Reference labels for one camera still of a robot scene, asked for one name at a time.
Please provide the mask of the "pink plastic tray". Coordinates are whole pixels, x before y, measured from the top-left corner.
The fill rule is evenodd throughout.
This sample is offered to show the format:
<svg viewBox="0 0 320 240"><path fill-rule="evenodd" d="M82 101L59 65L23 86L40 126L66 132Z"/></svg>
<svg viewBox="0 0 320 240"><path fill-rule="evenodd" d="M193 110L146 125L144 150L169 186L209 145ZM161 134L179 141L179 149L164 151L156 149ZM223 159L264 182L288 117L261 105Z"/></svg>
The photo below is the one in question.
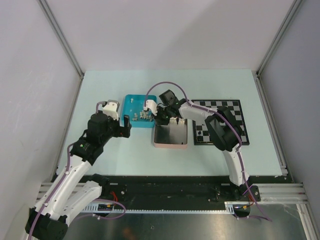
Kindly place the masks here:
<svg viewBox="0 0 320 240"><path fill-rule="evenodd" d="M153 145L162 149L181 149L188 147L188 120L172 117L168 125L155 124L153 132Z"/></svg>

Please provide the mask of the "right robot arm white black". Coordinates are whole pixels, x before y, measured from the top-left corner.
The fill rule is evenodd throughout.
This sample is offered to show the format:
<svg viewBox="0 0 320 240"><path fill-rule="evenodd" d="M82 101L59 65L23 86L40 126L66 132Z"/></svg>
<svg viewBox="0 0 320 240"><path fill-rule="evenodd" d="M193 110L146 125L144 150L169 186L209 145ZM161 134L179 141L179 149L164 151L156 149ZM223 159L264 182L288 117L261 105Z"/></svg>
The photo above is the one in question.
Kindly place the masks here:
<svg viewBox="0 0 320 240"><path fill-rule="evenodd" d="M150 109L158 125L168 125L171 118L192 120L206 126L213 145L222 151L229 172L229 179L234 185L230 188L231 196L242 201L249 194L246 186L250 175L247 173L242 156L242 129L235 116L226 106L217 109L196 104L186 98L178 99L167 90L160 96L161 104L145 102L144 109Z"/></svg>

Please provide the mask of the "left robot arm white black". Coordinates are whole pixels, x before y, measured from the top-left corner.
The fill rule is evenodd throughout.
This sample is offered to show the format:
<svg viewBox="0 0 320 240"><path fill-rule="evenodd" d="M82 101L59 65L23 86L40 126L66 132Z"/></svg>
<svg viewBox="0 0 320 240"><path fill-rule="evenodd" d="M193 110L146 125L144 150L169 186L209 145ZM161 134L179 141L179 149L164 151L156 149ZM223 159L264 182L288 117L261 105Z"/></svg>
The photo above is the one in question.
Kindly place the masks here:
<svg viewBox="0 0 320 240"><path fill-rule="evenodd" d="M103 153L111 138L129 138L132 125L128 115L119 118L99 110L94 113L80 138L67 147L64 170L54 180L44 196L29 210L25 226L28 238L62 240L69 225L91 202L110 196L109 180L99 174L90 177L76 194L73 190Z"/></svg>

